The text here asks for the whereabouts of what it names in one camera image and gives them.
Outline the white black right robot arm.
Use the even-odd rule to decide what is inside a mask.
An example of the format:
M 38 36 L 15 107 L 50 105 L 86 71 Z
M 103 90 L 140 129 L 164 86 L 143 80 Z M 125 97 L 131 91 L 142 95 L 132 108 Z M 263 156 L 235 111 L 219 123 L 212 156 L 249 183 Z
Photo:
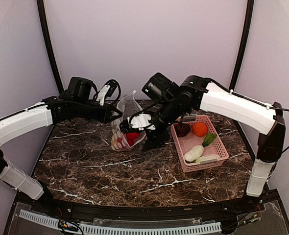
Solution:
M 161 73 L 153 75 L 142 88 L 161 107 L 154 113 L 140 111 L 120 123 L 123 133 L 146 132 L 144 150 L 162 147 L 167 141 L 167 128 L 192 110 L 217 113 L 244 123 L 259 132 L 258 152 L 247 183 L 245 196 L 238 201 L 241 212 L 257 204 L 273 166 L 283 153 L 286 133 L 281 105 L 267 104 L 228 90 L 211 78 L 188 76 L 177 85 Z

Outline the red toy tomato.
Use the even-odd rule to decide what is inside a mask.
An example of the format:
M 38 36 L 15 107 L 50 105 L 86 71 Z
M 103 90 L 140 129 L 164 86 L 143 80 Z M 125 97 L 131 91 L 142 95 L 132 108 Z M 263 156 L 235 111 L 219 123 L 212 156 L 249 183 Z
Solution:
M 138 139 L 139 137 L 139 133 L 127 133 L 125 134 L 127 143 L 130 147 L 132 147 L 134 145 L 134 142 Z

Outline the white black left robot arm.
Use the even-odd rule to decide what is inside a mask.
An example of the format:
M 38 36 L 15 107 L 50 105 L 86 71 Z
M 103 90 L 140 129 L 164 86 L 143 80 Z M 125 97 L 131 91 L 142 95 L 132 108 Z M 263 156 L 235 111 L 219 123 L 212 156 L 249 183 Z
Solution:
M 99 105 L 90 100 L 79 102 L 52 96 L 29 108 L 0 118 L 0 180 L 29 198 L 38 200 L 38 206 L 46 213 L 53 213 L 57 209 L 56 201 L 45 194 L 39 181 L 6 161 L 1 147 L 31 131 L 77 117 L 110 123 L 122 117 L 122 112 L 113 104 Z

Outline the dark purple toy onion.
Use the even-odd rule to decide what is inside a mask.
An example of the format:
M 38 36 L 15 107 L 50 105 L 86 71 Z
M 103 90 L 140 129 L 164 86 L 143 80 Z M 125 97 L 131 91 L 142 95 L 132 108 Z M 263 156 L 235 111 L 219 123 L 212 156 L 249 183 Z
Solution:
M 176 124 L 174 125 L 174 129 L 176 132 L 177 137 L 185 137 L 191 131 L 191 126 L 189 124 Z

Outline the clear zip top bag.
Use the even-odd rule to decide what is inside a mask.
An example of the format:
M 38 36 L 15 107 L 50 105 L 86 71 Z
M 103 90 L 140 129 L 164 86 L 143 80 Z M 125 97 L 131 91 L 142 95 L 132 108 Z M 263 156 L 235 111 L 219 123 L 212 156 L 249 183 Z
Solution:
M 136 90 L 126 94 L 116 104 L 116 108 L 122 112 L 122 117 L 111 122 L 112 138 L 111 148 L 114 151 L 129 151 L 134 146 L 145 139 L 145 132 L 139 132 L 138 129 L 133 129 L 129 126 L 128 118 L 138 111 L 142 110 L 140 104 L 135 100 Z

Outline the red toy pomegranate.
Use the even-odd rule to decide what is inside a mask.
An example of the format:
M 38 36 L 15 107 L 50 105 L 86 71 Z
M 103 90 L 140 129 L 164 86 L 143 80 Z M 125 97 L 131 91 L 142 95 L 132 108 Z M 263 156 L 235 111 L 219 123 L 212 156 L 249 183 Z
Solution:
M 126 149 L 127 148 L 127 143 L 125 142 L 124 139 L 118 137 L 116 140 L 117 140 L 118 149 Z

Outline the yellow toy pear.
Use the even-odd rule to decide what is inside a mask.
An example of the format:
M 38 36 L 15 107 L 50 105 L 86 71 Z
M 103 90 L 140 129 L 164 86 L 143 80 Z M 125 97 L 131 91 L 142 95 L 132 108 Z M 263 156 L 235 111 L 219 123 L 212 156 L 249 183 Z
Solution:
M 114 151 L 116 151 L 118 149 L 117 140 L 114 138 L 111 139 L 111 147 Z

